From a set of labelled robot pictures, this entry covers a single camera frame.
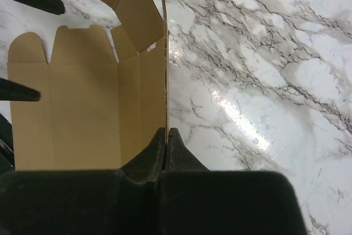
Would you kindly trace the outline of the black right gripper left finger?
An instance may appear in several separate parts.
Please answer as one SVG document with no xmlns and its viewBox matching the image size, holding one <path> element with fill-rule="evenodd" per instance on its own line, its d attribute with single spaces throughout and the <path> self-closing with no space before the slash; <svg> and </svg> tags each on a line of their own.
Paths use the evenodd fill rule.
<svg viewBox="0 0 352 235">
<path fill-rule="evenodd" d="M 159 234 L 155 184 L 165 130 L 117 170 L 1 176 L 1 234 Z"/>
</svg>

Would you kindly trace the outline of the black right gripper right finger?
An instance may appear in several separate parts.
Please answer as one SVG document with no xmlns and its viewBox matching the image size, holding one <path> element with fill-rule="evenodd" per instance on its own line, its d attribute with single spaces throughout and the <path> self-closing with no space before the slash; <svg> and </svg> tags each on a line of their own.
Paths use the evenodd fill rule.
<svg viewBox="0 0 352 235">
<path fill-rule="evenodd" d="M 304 234 L 288 179 L 272 171 L 210 171 L 169 132 L 158 178 L 159 234 Z"/>
</svg>

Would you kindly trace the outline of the brown cardboard box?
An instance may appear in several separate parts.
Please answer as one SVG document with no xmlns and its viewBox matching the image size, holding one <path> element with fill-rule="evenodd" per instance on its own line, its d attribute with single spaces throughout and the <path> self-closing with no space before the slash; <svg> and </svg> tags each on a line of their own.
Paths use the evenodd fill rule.
<svg viewBox="0 0 352 235">
<path fill-rule="evenodd" d="M 120 20 L 107 32 L 60 26 L 47 59 L 26 32 L 8 51 L 8 78 L 41 93 L 10 104 L 18 171 L 122 167 L 167 118 L 166 16 L 153 0 L 102 0 Z"/>
</svg>

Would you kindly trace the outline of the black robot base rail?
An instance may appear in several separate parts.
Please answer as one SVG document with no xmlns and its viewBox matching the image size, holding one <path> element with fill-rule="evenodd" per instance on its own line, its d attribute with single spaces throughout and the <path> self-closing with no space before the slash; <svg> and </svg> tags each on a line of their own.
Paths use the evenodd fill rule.
<svg viewBox="0 0 352 235">
<path fill-rule="evenodd" d="M 1 174 L 15 170 L 12 125 L 1 115 L 0 118 L 1 139 Z"/>
</svg>

